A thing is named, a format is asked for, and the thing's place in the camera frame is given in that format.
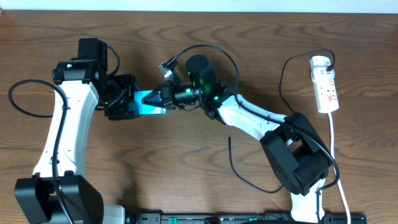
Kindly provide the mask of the blue Galaxy smartphone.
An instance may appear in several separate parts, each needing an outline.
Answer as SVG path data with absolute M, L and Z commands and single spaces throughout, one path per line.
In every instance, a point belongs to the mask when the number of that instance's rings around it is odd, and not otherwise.
M 141 90 L 134 92 L 134 102 L 131 103 L 130 109 L 138 112 L 139 116 L 146 115 L 163 115 L 167 114 L 167 109 L 156 106 L 145 105 L 142 103 L 143 97 L 151 93 L 151 90 Z

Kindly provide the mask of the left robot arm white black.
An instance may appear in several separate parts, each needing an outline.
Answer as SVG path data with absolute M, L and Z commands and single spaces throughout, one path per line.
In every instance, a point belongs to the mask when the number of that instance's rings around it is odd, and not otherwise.
M 110 120 L 132 119 L 135 77 L 107 73 L 95 59 L 58 63 L 51 124 L 32 176 L 17 179 L 15 198 L 29 223 L 133 223 L 124 205 L 104 202 L 86 179 L 86 147 L 91 120 L 103 110 Z

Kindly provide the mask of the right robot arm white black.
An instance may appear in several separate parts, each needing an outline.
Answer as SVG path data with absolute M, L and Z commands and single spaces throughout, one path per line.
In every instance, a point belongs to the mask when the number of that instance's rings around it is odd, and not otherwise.
M 296 222 L 321 223 L 322 192 L 340 179 L 325 184 L 330 167 L 338 166 L 306 116 L 272 113 L 246 101 L 223 86 L 206 55 L 190 57 L 185 68 L 190 81 L 181 83 L 175 59 L 159 69 L 166 82 L 144 96 L 142 104 L 168 110 L 198 105 L 207 117 L 238 128 L 257 139 L 279 182 L 292 196 L 291 217 Z

